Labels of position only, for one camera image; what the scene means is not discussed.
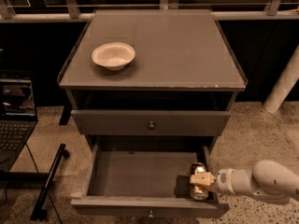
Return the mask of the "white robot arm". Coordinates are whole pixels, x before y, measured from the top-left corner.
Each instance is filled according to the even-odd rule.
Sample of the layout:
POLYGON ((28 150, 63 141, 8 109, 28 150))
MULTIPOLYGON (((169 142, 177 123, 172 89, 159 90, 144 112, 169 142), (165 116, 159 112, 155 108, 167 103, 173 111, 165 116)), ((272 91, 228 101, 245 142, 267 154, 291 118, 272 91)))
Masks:
POLYGON ((191 196, 203 200, 208 192, 224 196, 248 196, 264 203, 286 204, 290 199, 299 201, 299 175, 282 164, 259 160, 249 167, 221 168, 215 174, 195 163, 190 184, 195 188, 191 196))

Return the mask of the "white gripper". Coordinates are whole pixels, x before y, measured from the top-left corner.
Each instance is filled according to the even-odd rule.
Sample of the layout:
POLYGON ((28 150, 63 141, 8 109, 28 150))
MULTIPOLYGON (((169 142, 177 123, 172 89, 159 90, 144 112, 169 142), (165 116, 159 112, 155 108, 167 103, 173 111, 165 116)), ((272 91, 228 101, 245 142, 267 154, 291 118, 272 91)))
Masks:
POLYGON ((216 177, 210 172, 198 173, 190 176, 190 183, 204 187, 211 187, 214 184, 214 188, 219 194, 235 195, 232 181, 233 171, 234 169, 220 169, 216 177))

